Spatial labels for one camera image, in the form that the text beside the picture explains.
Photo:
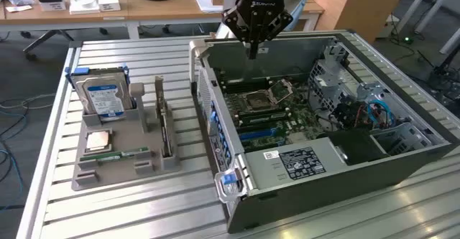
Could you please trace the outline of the stack of white papers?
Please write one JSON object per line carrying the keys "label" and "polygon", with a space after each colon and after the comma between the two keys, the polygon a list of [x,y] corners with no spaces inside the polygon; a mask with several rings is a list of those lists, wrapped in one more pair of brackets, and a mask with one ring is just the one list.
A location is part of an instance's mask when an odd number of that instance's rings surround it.
{"label": "stack of white papers", "polygon": [[215,5],[212,0],[196,0],[200,11],[204,13],[219,13],[223,11],[223,5]]}

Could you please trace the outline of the blue expansion slot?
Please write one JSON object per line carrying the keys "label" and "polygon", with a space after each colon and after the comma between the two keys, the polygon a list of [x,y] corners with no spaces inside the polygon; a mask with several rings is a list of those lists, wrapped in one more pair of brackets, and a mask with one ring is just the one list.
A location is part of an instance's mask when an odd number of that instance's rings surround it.
{"label": "blue expansion slot", "polygon": [[278,135],[280,128],[268,128],[256,131],[250,131],[239,134],[240,141],[256,140],[260,138],[274,137]]}

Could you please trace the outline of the wooden cabinet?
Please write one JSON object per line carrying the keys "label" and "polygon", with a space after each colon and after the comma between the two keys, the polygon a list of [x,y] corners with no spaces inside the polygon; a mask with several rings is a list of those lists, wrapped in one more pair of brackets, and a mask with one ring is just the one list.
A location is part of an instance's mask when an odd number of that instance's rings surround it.
{"label": "wooden cabinet", "polygon": [[372,43],[400,0],[314,0],[323,8],[315,30],[354,30]]}

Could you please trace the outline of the white round holder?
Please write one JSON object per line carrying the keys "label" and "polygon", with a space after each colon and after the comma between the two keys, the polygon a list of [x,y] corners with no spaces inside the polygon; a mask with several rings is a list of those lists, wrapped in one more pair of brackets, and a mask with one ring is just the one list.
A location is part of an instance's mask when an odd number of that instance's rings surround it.
{"label": "white round holder", "polygon": [[90,13],[100,13],[96,0],[70,0],[70,14],[82,15]]}

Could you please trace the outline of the hard disk in blue carrier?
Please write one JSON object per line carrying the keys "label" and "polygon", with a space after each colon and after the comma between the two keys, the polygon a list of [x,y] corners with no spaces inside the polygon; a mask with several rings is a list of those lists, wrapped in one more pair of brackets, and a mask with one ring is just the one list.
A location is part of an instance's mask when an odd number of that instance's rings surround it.
{"label": "hard disk in blue carrier", "polygon": [[66,68],[66,78],[79,95],[84,113],[96,114],[103,120],[122,118],[134,109],[128,93],[128,67]]}

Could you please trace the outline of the light wooden desk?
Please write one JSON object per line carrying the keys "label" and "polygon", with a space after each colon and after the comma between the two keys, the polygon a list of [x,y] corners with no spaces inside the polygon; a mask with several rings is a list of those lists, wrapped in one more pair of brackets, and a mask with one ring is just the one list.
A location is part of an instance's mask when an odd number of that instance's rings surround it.
{"label": "light wooden desk", "polygon": [[204,13],[196,0],[127,0],[127,17],[130,36],[136,39],[135,26],[163,24],[219,23],[222,13]]}
{"label": "light wooden desk", "polygon": [[0,32],[8,31],[47,31],[52,29],[84,29],[96,27],[126,27],[128,18],[128,0],[119,0],[122,9],[71,15],[68,10],[43,11],[39,3],[32,9],[19,12],[8,12],[10,1],[0,1]]}

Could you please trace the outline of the perforated metal disk bay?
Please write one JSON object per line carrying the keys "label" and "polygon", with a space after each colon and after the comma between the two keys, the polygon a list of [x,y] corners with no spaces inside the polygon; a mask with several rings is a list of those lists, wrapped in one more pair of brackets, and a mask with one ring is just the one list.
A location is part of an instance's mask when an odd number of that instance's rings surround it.
{"label": "perforated metal disk bay", "polygon": [[351,104],[358,101],[360,82],[343,64],[334,60],[316,61],[310,75],[311,99],[315,109],[331,114],[340,103]]}

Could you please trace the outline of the grey parts rack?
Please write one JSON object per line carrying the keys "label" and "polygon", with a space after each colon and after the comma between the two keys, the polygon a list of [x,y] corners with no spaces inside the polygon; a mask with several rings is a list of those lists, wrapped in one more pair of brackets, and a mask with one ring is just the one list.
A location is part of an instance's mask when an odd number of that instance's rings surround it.
{"label": "grey parts rack", "polygon": [[[75,172],[72,176],[72,189],[75,191],[118,184],[180,170],[179,147],[171,108],[168,106],[168,131],[172,157],[164,158],[163,136],[156,104],[152,107],[144,105],[142,98],[144,87],[142,83],[132,83],[128,89],[136,106],[134,109],[126,111],[122,118],[106,121],[96,114],[83,115]],[[86,153],[87,133],[103,130],[108,130],[111,133],[110,150]],[[84,156],[140,147],[148,147],[150,152],[140,153],[127,159],[112,161],[79,160]]]}

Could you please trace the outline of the white box with black top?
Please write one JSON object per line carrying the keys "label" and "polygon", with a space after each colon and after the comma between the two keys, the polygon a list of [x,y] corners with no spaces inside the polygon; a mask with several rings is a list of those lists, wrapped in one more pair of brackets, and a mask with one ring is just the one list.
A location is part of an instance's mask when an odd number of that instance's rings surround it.
{"label": "white box with black top", "polygon": [[62,11],[67,9],[64,0],[39,0],[43,11]]}

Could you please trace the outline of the open metal socket cover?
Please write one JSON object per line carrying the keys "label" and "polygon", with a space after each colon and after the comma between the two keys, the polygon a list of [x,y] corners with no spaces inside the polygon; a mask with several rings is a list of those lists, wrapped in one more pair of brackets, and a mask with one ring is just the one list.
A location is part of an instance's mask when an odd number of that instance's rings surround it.
{"label": "open metal socket cover", "polygon": [[279,104],[294,94],[292,83],[287,79],[279,80],[268,89],[271,101]]}

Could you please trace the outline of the graphics card with metal bracket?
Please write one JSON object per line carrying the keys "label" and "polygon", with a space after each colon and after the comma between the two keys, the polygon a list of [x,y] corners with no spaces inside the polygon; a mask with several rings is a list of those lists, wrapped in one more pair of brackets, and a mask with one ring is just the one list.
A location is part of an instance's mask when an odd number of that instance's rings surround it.
{"label": "graphics card with metal bracket", "polygon": [[168,104],[164,98],[163,77],[155,77],[155,93],[156,93],[156,111],[158,119],[160,121],[162,136],[163,136],[163,157],[172,157],[172,146],[168,131]]}

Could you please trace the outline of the silver drive cage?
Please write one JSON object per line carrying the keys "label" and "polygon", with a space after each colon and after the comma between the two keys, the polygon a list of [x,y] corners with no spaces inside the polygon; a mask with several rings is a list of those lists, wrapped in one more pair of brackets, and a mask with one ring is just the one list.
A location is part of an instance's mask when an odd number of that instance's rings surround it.
{"label": "silver drive cage", "polygon": [[411,123],[403,123],[388,129],[374,129],[371,135],[388,155],[399,155],[431,147],[428,137]]}

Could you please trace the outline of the green RAM stick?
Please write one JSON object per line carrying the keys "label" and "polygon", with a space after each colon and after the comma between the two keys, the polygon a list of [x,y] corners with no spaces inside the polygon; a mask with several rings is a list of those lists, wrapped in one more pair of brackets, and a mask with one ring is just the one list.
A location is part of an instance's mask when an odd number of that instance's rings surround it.
{"label": "green RAM stick", "polygon": [[138,154],[144,153],[144,152],[150,152],[150,148],[148,147],[140,147],[140,148],[136,148],[136,149],[100,153],[100,154],[95,154],[95,155],[91,155],[91,156],[80,157],[79,160],[80,161],[90,161],[90,160],[96,160],[96,161],[122,160],[122,159],[127,159],[127,158],[135,157]]}

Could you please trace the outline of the black stand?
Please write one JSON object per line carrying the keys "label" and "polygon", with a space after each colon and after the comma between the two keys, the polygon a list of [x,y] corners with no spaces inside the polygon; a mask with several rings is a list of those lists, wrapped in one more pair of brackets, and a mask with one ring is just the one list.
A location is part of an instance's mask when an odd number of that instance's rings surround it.
{"label": "black stand", "polygon": [[428,75],[426,84],[435,90],[448,90],[454,85],[460,85],[460,67],[451,67],[460,49],[450,52],[447,58],[439,65],[434,65],[426,55],[420,51],[418,52],[420,59],[423,59],[431,66],[431,73]]}

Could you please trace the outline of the open dark PC case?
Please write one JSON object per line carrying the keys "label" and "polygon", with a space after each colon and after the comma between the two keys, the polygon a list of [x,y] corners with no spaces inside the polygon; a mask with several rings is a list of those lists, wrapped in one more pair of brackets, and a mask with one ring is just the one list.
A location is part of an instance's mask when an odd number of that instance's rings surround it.
{"label": "open dark PC case", "polygon": [[[328,115],[310,103],[310,75],[320,59],[340,62],[360,82],[360,101],[340,103]],[[246,160],[250,152],[238,138],[218,69],[231,79],[244,80],[306,73],[308,104],[324,128],[316,139],[330,138],[347,165],[343,170],[272,189],[255,188]],[[248,59],[244,44],[236,39],[196,39],[190,44],[190,72],[200,131],[231,233],[398,185],[460,146],[455,132],[460,120],[355,33],[284,34],[259,46],[255,59]],[[392,156],[371,131],[403,123],[414,124],[434,145]],[[220,178],[232,172],[238,182],[223,185]]]}

